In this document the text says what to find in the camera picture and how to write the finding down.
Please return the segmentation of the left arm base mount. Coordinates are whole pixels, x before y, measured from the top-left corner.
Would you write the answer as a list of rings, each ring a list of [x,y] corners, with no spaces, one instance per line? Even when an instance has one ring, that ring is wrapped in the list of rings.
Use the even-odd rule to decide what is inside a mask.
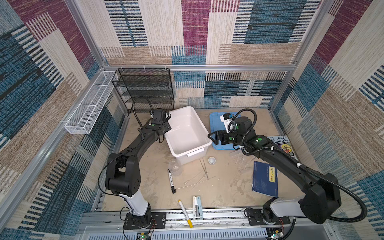
[[[149,230],[164,229],[166,225],[166,212],[153,212],[144,216],[127,214],[123,229],[124,230]]]

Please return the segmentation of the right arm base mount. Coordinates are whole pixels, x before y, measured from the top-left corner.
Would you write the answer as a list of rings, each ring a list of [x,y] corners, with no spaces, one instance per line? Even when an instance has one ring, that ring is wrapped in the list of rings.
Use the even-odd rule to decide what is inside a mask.
[[[266,226],[266,225],[290,225],[289,217],[277,217],[269,209],[246,208],[244,210],[245,217],[249,221],[250,226]]]

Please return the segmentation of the colourful treehouse book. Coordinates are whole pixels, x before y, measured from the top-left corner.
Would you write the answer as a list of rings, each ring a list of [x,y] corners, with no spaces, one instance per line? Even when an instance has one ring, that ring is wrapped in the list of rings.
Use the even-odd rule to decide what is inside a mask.
[[[272,140],[274,144],[279,146],[285,153],[297,160],[296,154],[288,136],[268,136],[268,138]]]

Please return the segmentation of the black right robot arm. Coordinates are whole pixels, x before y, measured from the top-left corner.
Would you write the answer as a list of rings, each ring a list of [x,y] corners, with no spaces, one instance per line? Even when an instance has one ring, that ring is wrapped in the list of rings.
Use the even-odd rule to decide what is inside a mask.
[[[304,193],[302,197],[284,200],[275,197],[263,205],[264,219],[278,217],[307,218],[316,224],[331,219],[342,205],[340,186],[332,174],[323,175],[302,165],[280,149],[271,139],[256,134],[255,121],[235,116],[225,119],[225,130],[208,134],[214,144],[233,144],[245,156],[255,156],[288,177]]]

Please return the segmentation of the white yellow marker pen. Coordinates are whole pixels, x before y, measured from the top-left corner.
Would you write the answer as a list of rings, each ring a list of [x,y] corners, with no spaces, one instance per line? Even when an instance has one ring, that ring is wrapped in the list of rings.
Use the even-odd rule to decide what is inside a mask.
[[[187,213],[187,211],[185,209],[185,206],[184,206],[183,202],[181,200],[178,200],[178,203],[179,203],[179,205],[180,205],[180,207],[182,209],[182,212],[183,212],[183,214],[184,214],[184,216],[186,218],[186,221],[187,221],[189,227],[193,228],[194,225],[192,224],[192,221],[191,221],[191,219],[190,219],[190,217],[189,217],[189,215],[188,215],[188,213]]]

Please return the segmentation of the clear glass stirring rod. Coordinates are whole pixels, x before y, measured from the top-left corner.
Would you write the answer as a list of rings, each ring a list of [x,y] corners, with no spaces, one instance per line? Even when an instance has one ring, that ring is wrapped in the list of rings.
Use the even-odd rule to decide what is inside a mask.
[[[204,182],[207,182],[209,180],[213,180],[214,178],[216,178],[217,176],[213,176],[211,177],[210,179],[206,179],[206,178],[201,178],[197,183],[195,184],[191,184],[191,185],[188,185],[188,186],[184,186],[184,187],[180,187],[180,188],[175,188],[175,190],[181,190],[181,189],[185,189],[185,188],[189,188],[189,187],[194,187],[198,184],[201,184],[201,183],[204,183]]]

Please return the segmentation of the metal clamp bracket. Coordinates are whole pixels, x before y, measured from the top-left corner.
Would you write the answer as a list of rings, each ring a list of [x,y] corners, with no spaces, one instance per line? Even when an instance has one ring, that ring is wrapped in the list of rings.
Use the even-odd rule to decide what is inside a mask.
[[[200,196],[193,196],[193,219],[194,220],[203,220],[203,208]]]

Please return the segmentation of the dark blue book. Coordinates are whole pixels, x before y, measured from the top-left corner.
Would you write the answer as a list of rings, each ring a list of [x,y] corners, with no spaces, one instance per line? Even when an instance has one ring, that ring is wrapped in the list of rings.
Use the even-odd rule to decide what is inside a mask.
[[[278,197],[276,168],[267,163],[254,161],[252,191],[273,198]]]

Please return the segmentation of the white plastic storage bin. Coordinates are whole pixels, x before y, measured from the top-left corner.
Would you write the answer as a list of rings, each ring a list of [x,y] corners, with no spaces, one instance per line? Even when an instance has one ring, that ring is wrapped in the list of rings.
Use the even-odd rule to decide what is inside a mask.
[[[195,109],[187,106],[170,111],[170,114],[171,130],[165,133],[165,138],[171,154],[181,165],[204,157],[212,141]]]

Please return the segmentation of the clear plastic beaker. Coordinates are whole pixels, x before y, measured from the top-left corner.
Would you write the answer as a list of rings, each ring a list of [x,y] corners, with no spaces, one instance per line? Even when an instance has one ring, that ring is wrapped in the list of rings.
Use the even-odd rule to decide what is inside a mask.
[[[168,162],[168,169],[171,171],[172,176],[180,176],[183,172],[181,163],[177,159],[172,159]]]

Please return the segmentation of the black marker pen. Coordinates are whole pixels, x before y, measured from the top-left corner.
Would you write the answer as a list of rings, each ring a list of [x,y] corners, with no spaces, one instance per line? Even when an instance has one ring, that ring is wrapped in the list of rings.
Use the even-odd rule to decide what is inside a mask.
[[[168,169],[168,175],[169,175],[169,180],[170,180],[170,185],[171,185],[172,193],[175,194],[176,193],[176,189],[175,189],[175,186],[174,186],[172,172],[169,169]]]

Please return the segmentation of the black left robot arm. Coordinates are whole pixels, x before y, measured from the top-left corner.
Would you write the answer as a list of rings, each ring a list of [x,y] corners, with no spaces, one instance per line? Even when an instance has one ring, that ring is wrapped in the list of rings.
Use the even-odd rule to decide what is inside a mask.
[[[140,160],[149,147],[171,129],[169,119],[149,120],[138,129],[139,135],[127,148],[108,157],[105,187],[123,198],[134,216],[145,216],[150,211],[150,204],[140,192]]]

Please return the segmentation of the small white ceramic dish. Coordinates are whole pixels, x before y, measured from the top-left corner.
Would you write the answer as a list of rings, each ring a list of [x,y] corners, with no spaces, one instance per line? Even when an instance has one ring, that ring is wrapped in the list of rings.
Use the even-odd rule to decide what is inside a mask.
[[[216,158],[215,158],[215,157],[209,157],[209,158],[208,158],[208,163],[209,163],[210,165],[214,165],[214,164],[216,163]]]

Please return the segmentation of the blue plastic bin lid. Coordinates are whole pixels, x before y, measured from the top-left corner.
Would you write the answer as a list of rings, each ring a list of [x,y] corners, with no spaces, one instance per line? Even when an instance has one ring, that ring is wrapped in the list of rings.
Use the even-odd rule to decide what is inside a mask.
[[[220,116],[224,115],[226,112],[213,112],[210,113],[210,132],[215,132],[219,130],[225,130],[225,124],[221,122]],[[234,147],[233,144],[228,145],[222,145],[219,144],[212,144],[213,148],[217,151],[233,151]]]

